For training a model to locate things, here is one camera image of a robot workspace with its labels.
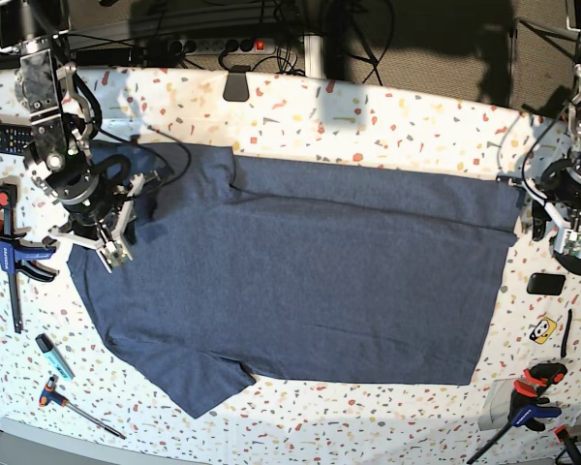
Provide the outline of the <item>white power strip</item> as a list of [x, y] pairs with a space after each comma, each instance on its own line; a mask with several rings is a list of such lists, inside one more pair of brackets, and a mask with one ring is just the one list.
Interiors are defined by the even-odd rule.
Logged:
[[225, 50], [229, 54], [266, 55], [276, 51], [273, 39], [268, 38], [200, 38], [176, 37], [161, 40], [161, 47], [171, 55], [214, 55]]

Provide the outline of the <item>yellow cartoon sticker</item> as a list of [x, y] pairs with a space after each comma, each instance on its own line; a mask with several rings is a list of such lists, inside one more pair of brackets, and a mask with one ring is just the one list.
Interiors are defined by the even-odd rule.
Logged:
[[555, 321], [551, 320], [550, 318], [543, 317], [532, 329], [529, 335], [529, 339], [538, 345], [543, 345], [553, 334], [556, 327], [557, 324]]

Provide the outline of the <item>clear plastic bag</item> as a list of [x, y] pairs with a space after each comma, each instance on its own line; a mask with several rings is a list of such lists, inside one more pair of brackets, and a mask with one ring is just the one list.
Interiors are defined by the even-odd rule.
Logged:
[[480, 431], [498, 430], [506, 425], [513, 390], [514, 379], [498, 380], [491, 385], [477, 422]]

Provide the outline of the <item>blue black bar clamp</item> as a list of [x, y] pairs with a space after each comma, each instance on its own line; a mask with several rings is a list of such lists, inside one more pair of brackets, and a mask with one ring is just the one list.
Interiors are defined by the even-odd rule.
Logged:
[[49, 260], [56, 252], [51, 245], [25, 245], [21, 239], [25, 233], [15, 231], [17, 186], [0, 185], [0, 267], [6, 273], [15, 333], [21, 334], [23, 321], [19, 302], [19, 273], [41, 283], [51, 283], [57, 272], [38, 265], [38, 261]]

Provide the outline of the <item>blue T-shirt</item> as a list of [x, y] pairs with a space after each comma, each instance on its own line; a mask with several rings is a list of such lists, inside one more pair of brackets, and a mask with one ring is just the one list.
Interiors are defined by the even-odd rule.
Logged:
[[88, 259], [71, 272], [105, 346], [197, 418], [258, 375], [358, 384], [470, 382], [504, 266], [462, 270], [370, 256], [347, 227], [349, 262], [247, 271], [188, 263], [140, 277]]

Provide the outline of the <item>teal highlighter marker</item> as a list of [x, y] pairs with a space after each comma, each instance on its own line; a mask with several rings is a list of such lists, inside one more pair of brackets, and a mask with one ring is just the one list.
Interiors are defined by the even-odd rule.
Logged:
[[53, 370], [59, 374], [62, 379], [66, 381], [72, 381], [75, 378], [73, 370], [70, 368], [67, 361], [62, 357], [50, 338], [46, 334], [42, 333], [35, 338], [35, 341]]

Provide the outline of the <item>orange handled T screwdriver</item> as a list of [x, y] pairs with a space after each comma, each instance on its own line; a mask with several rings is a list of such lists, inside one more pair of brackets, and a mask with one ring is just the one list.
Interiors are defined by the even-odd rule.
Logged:
[[105, 432], [117, 437], [121, 440], [126, 440], [126, 436], [110, 425], [102, 422], [100, 419], [94, 418], [88, 413], [81, 410], [77, 405], [71, 402], [67, 397], [57, 390], [57, 376], [51, 375], [45, 383], [43, 390], [39, 397], [39, 406], [41, 408], [47, 407], [50, 404], [56, 404], [59, 407], [67, 408], [80, 417], [88, 420]]

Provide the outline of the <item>black TV remote control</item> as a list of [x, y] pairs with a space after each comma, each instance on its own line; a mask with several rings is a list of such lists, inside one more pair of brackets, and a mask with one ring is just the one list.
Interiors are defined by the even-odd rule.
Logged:
[[22, 156], [32, 140], [29, 127], [0, 123], [0, 154]]

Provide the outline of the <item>small black case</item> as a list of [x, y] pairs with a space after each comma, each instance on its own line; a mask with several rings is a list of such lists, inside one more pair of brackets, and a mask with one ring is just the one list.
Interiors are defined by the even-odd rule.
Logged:
[[529, 295], [560, 295], [564, 289], [566, 277], [563, 274], [536, 272], [531, 275], [527, 284]]

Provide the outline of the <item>black table clip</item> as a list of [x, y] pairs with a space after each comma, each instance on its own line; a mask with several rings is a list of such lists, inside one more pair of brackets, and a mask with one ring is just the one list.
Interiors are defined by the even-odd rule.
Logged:
[[250, 98], [246, 75], [251, 71], [249, 66], [234, 65], [229, 69], [223, 98], [226, 102], [244, 103]]

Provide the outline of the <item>white table leg post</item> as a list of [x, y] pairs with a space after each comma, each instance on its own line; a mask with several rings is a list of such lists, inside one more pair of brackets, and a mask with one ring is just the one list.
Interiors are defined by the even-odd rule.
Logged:
[[305, 76], [308, 78], [325, 79], [323, 66], [323, 38], [319, 35], [307, 34], [303, 40]]

